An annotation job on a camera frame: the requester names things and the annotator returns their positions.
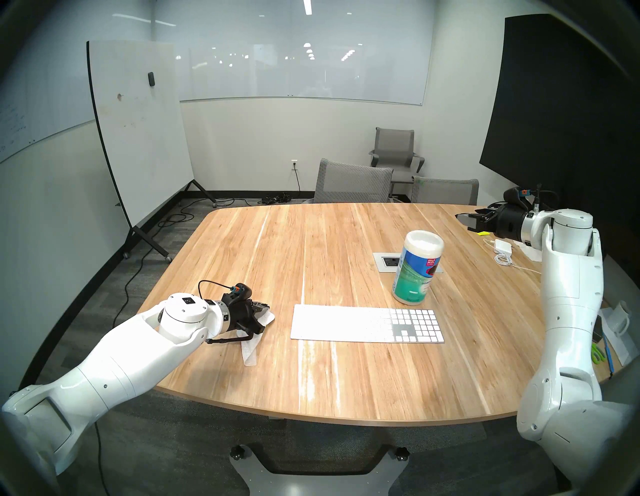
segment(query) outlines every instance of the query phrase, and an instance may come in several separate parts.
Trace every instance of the chair armrest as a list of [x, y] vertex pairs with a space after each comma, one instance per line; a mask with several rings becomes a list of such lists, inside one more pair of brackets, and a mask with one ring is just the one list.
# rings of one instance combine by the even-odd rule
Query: chair armrest
[[421, 157], [417, 153], [414, 153], [413, 156], [414, 157], [418, 157], [420, 159], [420, 163], [418, 164], [418, 168], [415, 171], [415, 173], [418, 174], [420, 172], [420, 169], [422, 168], [422, 164], [424, 164], [424, 157]]
[[376, 165], [378, 165], [378, 161], [380, 160], [380, 156], [376, 153], [374, 153], [374, 150], [371, 150], [369, 152], [369, 155], [371, 155], [371, 166], [375, 167]]

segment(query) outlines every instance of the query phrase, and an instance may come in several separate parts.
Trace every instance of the table edge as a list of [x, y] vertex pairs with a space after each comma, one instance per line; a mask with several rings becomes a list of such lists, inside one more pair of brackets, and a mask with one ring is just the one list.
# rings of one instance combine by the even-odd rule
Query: table edge
[[252, 413], [254, 415], [264, 415], [268, 417], [277, 417], [279, 419], [302, 420], [305, 422], [318, 422], [321, 424], [337, 424], [346, 426], [362, 426], [362, 427], [425, 427], [425, 426], [452, 426], [456, 424], [471, 424], [473, 422], [484, 422], [486, 420], [504, 419], [506, 417], [515, 417], [517, 412], [496, 413], [495, 415], [482, 415], [479, 417], [460, 417], [455, 419], [441, 420], [377, 420], [377, 419], [352, 419], [347, 417], [317, 417], [315, 415], [302, 415], [299, 413], [278, 412], [276, 410], [262, 410], [260, 408], [252, 408], [243, 404], [226, 403], [224, 401], [215, 401], [212, 399], [192, 396], [190, 394], [174, 391], [162, 386], [156, 386], [156, 391], [160, 391], [171, 396], [177, 396], [198, 403], [209, 404], [219, 408], [235, 410], [237, 412]]

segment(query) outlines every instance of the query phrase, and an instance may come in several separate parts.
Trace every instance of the writing on whiteboard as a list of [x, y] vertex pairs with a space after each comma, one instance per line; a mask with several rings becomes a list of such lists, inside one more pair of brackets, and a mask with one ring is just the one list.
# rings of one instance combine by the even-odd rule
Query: writing on whiteboard
[[27, 129], [24, 113], [16, 106], [5, 104], [0, 108], [0, 154], [18, 145], [20, 136]]

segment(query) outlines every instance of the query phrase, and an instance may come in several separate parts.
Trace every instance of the product label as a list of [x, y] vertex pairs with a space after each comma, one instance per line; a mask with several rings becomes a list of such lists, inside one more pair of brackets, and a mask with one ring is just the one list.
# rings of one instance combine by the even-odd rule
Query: product label
[[398, 262], [393, 292], [405, 301], [412, 303], [422, 301], [427, 294], [429, 283], [436, 272], [439, 262], [440, 257], [423, 259], [403, 248]]

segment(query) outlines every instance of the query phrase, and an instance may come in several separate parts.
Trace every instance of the white lid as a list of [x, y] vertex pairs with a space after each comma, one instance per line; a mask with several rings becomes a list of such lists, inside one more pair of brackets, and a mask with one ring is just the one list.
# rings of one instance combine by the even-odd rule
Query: white lid
[[558, 210], [554, 213], [554, 222], [577, 229], [591, 229], [593, 227], [592, 215], [587, 212], [582, 212], [581, 210]]
[[195, 324], [204, 318], [207, 308], [207, 302], [194, 294], [176, 292], [167, 299], [164, 311], [177, 321]]
[[404, 239], [404, 246], [423, 259], [436, 259], [442, 254], [444, 241], [433, 232], [409, 231]]

